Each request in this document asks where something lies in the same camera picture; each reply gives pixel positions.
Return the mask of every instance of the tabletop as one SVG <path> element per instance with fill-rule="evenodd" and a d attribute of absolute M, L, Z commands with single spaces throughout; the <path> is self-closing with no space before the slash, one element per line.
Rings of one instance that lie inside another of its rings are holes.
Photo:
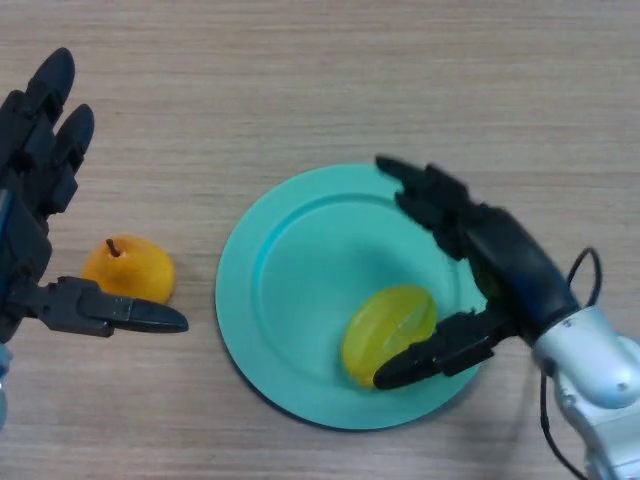
<path fill-rule="evenodd" d="M 175 260 L 171 305 L 190 331 L 104 340 L 25 320 L 8 344 L 0 477 L 571 478 L 540 431 L 521 342 L 501 344 L 447 411 L 330 432 L 246 387 L 212 294 L 227 237 L 262 193 L 385 152 L 462 177 L 565 269 L 596 246 L 602 308 L 640 335 L 636 0 L 9 1 L 1 88 L 24 88 L 60 46 L 77 70 L 66 112 L 88 103 L 96 132 L 77 194 L 51 219 L 43 281 L 79 274 L 114 232 L 145 236 Z"/>

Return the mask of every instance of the robotic hand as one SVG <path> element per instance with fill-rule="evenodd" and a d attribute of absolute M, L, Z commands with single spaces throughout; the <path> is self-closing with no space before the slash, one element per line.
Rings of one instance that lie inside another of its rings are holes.
<path fill-rule="evenodd" d="M 24 92 L 0 107 L 0 380 L 9 370 L 11 340 L 24 317 L 51 330 L 110 337 L 116 328 L 184 332 L 178 311 L 141 299 L 108 295 L 89 280 L 61 277 L 41 287 L 52 254 L 50 215 L 62 213 L 78 184 L 75 174 L 93 136 L 87 105 L 73 111 L 57 134 L 75 76 L 71 53 L 61 48 L 40 66 Z M 0 428 L 7 402 L 0 384 Z"/>
<path fill-rule="evenodd" d="M 464 184 L 434 165 L 420 170 L 386 156 L 376 164 L 402 183 L 400 209 L 432 232 L 448 256 L 468 259 L 487 303 L 482 312 L 443 319 L 429 339 L 380 367 L 375 386 L 456 375 L 493 356 L 505 338 L 520 337 L 543 376 L 554 380 L 560 410 L 585 442 L 589 478 L 640 478 L 640 344 L 614 332 L 597 306 L 582 308 L 506 210 L 474 203 Z"/>

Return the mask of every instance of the plate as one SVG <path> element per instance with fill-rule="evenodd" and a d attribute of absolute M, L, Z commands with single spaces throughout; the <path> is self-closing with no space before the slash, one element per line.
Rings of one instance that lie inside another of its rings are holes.
<path fill-rule="evenodd" d="M 312 170 L 260 198 L 225 245 L 214 294 L 222 339 L 249 384 L 298 419 L 343 430 L 401 425 L 446 404 L 477 372 L 376 391 L 342 367 L 349 320 L 386 287 L 424 286 L 439 320 L 485 304 L 468 263 L 449 259 L 396 207 L 398 188 L 374 166 Z"/>

